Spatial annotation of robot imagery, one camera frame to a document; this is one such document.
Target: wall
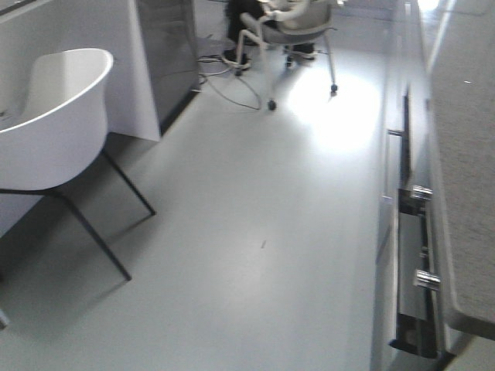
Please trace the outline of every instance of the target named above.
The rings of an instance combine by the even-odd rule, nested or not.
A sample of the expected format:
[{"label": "wall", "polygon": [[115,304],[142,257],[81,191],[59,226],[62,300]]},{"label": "wall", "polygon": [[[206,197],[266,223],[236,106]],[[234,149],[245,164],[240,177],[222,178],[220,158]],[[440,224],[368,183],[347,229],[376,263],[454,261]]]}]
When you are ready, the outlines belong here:
[{"label": "wall", "polygon": [[[9,126],[22,109],[32,62],[60,43],[58,10],[57,2],[41,0],[0,18],[0,112],[6,112],[0,128]],[[0,236],[38,200],[0,195]]]},{"label": "wall", "polygon": [[[159,123],[134,0],[39,0],[0,17],[0,129],[22,111],[36,57],[101,47],[114,54],[107,104],[111,131],[158,141]],[[0,236],[39,198],[0,195]]]}]

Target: kitchen counter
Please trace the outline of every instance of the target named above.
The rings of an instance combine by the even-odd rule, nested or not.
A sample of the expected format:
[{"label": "kitchen counter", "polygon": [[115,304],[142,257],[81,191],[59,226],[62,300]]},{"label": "kitchen counter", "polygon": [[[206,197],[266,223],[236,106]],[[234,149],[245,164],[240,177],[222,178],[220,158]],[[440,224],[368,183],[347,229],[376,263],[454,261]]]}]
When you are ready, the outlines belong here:
[{"label": "kitchen counter", "polygon": [[423,14],[434,234],[448,325],[495,339],[495,6]]}]

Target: black pants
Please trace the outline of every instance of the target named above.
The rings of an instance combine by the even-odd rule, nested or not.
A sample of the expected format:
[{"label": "black pants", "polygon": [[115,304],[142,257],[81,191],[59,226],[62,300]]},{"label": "black pants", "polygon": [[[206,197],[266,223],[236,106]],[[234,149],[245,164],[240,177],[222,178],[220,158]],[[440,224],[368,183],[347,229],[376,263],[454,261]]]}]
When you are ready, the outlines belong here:
[{"label": "black pants", "polygon": [[[244,23],[241,21],[241,14],[249,13],[255,19],[258,19],[264,15],[263,8],[258,0],[229,0],[226,13],[230,20],[227,30],[227,37],[236,44],[239,40],[239,33],[241,30],[246,28]],[[266,25],[275,27],[275,22],[269,21]]]}]

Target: chair frame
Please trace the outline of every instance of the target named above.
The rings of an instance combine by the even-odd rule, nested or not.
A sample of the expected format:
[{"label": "chair frame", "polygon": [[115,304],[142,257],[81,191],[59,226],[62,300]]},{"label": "chair frame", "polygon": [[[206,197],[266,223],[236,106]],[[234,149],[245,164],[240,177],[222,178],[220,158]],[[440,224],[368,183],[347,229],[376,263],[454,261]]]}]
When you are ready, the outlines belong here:
[{"label": "chair frame", "polygon": [[[265,9],[265,15],[258,18],[258,20],[256,21],[256,28],[254,30],[249,29],[249,28],[243,29],[243,30],[241,30],[241,32],[239,34],[239,39],[237,42],[237,49],[236,49],[237,67],[235,69],[235,75],[240,76],[242,74],[241,58],[242,58],[242,54],[244,52],[244,40],[245,40],[245,37],[248,37],[250,40],[252,40],[254,43],[258,44],[258,46],[259,46],[260,55],[261,55],[261,59],[263,61],[263,67],[265,70],[265,76],[266,76],[265,81],[267,84],[267,90],[268,90],[268,94],[269,94],[268,95],[268,109],[270,111],[273,111],[277,107],[276,102],[275,102],[275,87],[273,84],[273,78],[271,75],[271,70],[268,66],[268,56],[266,53],[266,49],[268,48],[269,45],[288,45],[289,51],[288,51],[288,56],[287,56],[285,66],[289,68],[292,65],[292,53],[291,53],[292,47],[296,44],[300,44],[301,41],[300,41],[300,39],[298,39],[297,43],[283,43],[283,44],[270,43],[270,42],[265,41],[265,38],[263,36],[263,26],[266,22],[271,21],[271,20],[276,20],[276,19],[274,19],[274,16],[268,11],[268,9],[266,7],[264,7],[264,9]],[[332,28],[330,27],[329,22],[328,22],[328,26],[322,32],[320,32],[318,36],[309,37],[305,42],[311,42],[311,41],[317,39],[319,36],[323,36],[323,38],[325,40],[325,46],[326,46],[326,51],[327,51],[327,56],[328,56],[330,78],[332,80],[332,85],[330,87],[330,91],[331,91],[330,94],[333,97],[336,95],[336,92],[338,90],[338,86],[336,84],[335,66],[333,64],[333,52],[332,52],[332,49],[330,46],[329,31],[331,29]]]},{"label": "chair frame", "polygon": [[[150,216],[156,215],[156,211],[151,207],[149,202],[145,199],[145,197],[139,192],[136,186],[132,183],[129,177],[122,171],[122,169],[117,165],[117,163],[110,157],[110,155],[103,149],[101,151],[103,157],[108,161],[110,166],[120,175],[120,177],[125,181],[131,191],[139,198],[142,204],[149,211]],[[89,223],[83,213],[76,207],[76,205],[65,196],[60,190],[59,186],[41,189],[41,190],[21,190],[21,189],[0,189],[0,193],[2,194],[11,194],[11,195],[31,195],[31,196],[52,196],[54,198],[60,199],[63,204],[72,212],[72,214],[77,218],[77,220],[83,225],[84,229],[93,237],[93,240],[97,243],[97,245],[103,250],[103,252],[107,255],[107,257],[111,260],[111,262],[116,266],[116,268],[121,272],[126,281],[130,281],[132,276],[125,269],[124,265],[120,262],[120,260],[114,255],[114,253],[110,250],[108,245],[104,242],[103,238],[98,234],[98,232],[93,228],[93,226]],[[2,317],[0,312],[0,328],[2,327]]]}]

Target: office chair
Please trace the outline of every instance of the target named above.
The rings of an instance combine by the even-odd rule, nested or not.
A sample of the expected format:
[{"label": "office chair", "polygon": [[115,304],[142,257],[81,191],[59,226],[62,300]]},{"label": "office chair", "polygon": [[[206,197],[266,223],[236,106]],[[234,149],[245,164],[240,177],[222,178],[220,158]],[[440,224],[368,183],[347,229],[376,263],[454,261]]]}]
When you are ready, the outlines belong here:
[{"label": "office chair", "polygon": [[[268,85],[269,99],[268,109],[273,111],[277,104],[275,102],[275,88],[271,71],[268,67],[266,49],[268,45],[288,46],[285,65],[290,67],[293,61],[292,48],[294,45],[311,43],[323,36],[328,52],[328,64],[332,85],[330,87],[332,96],[336,95],[335,69],[333,66],[332,50],[330,49],[328,32],[332,18],[332,1],[342,6],[344,0],[299,0],[298,2],[288,0],[258,0],[265,11],[259,19],[255,19],[249,13],[241,15],[241,21],[246,29],[241,31],[237,44],[237,65],[241,64],[244,50],[244,37],[248,37],[260,48],[261,58],[265,68],[265,77]],[[268,21],[275,21],[276,28],[266,25]],[[236,68],[236,76],[242,74],[241,68]]]}]

